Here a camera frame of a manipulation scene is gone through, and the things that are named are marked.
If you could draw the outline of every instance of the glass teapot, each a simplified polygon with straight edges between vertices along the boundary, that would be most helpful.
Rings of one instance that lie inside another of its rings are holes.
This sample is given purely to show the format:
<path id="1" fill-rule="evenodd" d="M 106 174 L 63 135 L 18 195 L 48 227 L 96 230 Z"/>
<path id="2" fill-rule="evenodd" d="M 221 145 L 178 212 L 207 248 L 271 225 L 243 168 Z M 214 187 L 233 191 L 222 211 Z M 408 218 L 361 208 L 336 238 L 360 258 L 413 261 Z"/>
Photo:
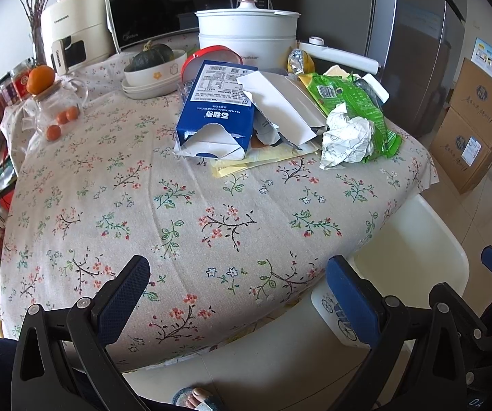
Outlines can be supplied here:
<path id="1" fill-rule="evenodd" d="M 79 98 L 79 87 L 83 97 Z M 33 97 L 36 110 L 33 116 L 24 117 L 21 121 L 22 130 L 35 128 L 42 137 L 49 141 L 57 140 L 71 129 L 66 125 L 78 119 L 88 103 L 88 87 L 80 79 L 58 81 L 39 95 Z"/>

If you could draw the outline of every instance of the barcode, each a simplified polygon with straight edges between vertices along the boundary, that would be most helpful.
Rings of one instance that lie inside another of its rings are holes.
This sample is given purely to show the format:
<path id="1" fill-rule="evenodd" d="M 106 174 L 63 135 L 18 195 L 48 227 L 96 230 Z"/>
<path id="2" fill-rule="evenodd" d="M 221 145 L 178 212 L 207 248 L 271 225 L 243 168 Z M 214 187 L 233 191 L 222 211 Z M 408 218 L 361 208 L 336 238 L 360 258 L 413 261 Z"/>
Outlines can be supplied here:
<path id="1" fill-rule="evenodd" d="M 322 98 L 336 98 L 333 86 L 318 85 L 317 89 Z"/>

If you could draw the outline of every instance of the green snack bag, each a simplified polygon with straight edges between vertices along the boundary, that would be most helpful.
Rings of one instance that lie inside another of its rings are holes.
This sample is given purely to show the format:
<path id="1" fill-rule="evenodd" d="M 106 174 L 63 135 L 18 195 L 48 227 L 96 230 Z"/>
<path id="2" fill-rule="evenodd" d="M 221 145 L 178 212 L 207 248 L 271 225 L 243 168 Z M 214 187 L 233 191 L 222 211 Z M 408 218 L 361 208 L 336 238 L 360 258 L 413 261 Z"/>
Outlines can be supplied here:
<path id="1" fill-rule="evenodd" d="M 343 79 L 312 73 L 299 75 L 299 78 L 326 116 L 337 105 L 344 103 L 350 118 L 361 116 L 373 122 L 375 126 L 373 135 L 375 152 L 367 160 L 374 159 L 381 154 L 387 157 L 396 154 L 402 138 L 394 131 L 387 129 L 383 113 L 372 103 L 363 89 L 353 84 L 352 76 Z"/>

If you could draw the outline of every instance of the torn cardboard box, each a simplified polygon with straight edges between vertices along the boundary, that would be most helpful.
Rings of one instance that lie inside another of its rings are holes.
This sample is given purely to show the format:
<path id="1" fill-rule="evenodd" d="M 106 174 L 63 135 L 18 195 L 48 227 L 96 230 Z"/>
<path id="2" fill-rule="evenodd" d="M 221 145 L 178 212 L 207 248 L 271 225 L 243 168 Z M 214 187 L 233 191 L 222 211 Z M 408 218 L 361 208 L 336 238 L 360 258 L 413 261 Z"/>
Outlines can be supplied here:
<path id="1" fill-rule="evenodd" d="M 262 143 L 276 144 L 282 136 L 299 147 L 327 129 L 325 115 L 302 83 L 261 71 L 243 75 L 237 82 L 259 110 L 254 129 Z"/>
<path id="2" fill-rule="evenodd" d="M 459 193 L 476 187 L 492 166 L 492 149 L 452 108 L 432 141 L 430 152 Z"/>
<path id="3" fill-rule="evenodd" d="M 253 131 L 254 107 L 237 78 L 257 69 L 204 61 L 176 125 L 174 154 L 244 158 Z"/>

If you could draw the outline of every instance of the white rice cooker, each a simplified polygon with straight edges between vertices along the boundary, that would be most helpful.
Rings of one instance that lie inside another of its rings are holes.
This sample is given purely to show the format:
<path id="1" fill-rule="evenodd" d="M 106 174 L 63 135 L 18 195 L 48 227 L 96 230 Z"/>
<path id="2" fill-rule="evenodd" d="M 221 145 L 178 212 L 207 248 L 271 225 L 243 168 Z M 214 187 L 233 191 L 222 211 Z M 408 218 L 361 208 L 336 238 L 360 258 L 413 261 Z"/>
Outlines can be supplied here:
<path id="1" fill-rule="evenodd" d="M 258 9 L 255 0 L 241 0 L 236 9 L 196 12 L 200 48 L 222 45 L 242 57 L 244 64 L 261 70 L 286 68 L 288 55 L 297 48 L 297 12 Z M 324 46 L 324 40 L 311 37 L 299 48 L 317 59 L 340 63 L 356 70 L 376 74 L 375 60 Z"/>

